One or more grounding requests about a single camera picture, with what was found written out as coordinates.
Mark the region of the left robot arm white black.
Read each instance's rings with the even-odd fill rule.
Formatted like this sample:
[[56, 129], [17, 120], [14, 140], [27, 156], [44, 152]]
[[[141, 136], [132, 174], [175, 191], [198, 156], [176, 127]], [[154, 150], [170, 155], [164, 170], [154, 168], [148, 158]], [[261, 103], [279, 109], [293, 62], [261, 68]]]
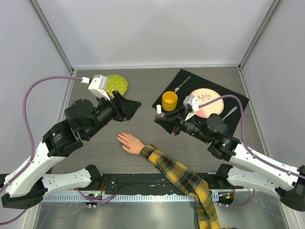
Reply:
[[98, 105], [80, 99], [65, 109], [66, 119], [55, 124], [42, 138], [35, 150], [30, 165], [16, 179], [21, 171], [0, 176], [0, 186], [5, 189], [1, 197], [5, 208], [29, 209], [39, 204], [43, 198], [57, 192], [81, 188], [97, 190], [102, 183], [102, 175], [94, 165], [68, 174], [47, 174], [54, 165], [74, 151], [83, 147], [111, 120], [130, 120], [140, 108], [141, 102], [128, 100], [118, 91], [110, 100], [98, 99]]

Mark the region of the purple nail polish bottle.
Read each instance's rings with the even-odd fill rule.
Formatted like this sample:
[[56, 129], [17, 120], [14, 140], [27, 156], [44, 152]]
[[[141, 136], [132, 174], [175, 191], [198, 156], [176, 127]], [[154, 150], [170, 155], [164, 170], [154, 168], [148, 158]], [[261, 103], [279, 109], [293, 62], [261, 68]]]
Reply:
[[162, 119], [162, 118], [165, 118], [165, 114], [164, 113], [155, 114], [154, 117], [155, 117], [155, 119]]

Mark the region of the white nail polish cap brush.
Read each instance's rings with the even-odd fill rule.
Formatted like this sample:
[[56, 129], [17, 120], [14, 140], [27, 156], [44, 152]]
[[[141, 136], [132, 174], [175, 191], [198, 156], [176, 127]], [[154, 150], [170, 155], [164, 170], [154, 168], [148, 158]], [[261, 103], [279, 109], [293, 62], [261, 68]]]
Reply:
[[157, 112], [158, 115], [160, 115], [162, 113], [162, 106], [160, 104], [158, 104], [156, 106], [156, 112]]

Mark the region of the mannequin hand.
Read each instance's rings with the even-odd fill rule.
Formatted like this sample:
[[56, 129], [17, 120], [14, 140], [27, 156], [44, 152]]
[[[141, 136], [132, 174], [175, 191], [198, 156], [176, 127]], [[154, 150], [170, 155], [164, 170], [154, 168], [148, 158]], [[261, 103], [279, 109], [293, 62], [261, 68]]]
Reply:
[[139, 155], [145, 145], [129, 133], [120, 132], [116, 139], [121, 143], [122, 148], [129, 154]]

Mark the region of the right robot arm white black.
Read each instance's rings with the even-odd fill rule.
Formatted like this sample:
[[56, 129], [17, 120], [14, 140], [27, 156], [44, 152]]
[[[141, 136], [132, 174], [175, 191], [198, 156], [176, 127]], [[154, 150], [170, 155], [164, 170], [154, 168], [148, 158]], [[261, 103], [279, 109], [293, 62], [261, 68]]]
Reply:
[[154, 121], [170, 134], [185, 132], [209, 144], [214, 157], [227, 161], [217, 170], [218, 187], [249, 187], [278, 198], [293, 210], [305, 210], [305, 167], [286, 165], [251, 149], [227, 133], [228, 126], [219, 115], [212, 114], [203, 123], [186, 120], [182, 114]]

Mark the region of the yellow plaid sleeve forearm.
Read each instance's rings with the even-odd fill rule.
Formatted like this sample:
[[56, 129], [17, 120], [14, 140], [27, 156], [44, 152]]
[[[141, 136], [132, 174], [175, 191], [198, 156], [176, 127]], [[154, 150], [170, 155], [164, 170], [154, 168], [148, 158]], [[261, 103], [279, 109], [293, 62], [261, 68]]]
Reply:
[[221, 228], [208, 184], [203, 178], [154, 146], [146, 145], [140, 155], [154, 164], [177, 189], [195, 199], [199, 228]]

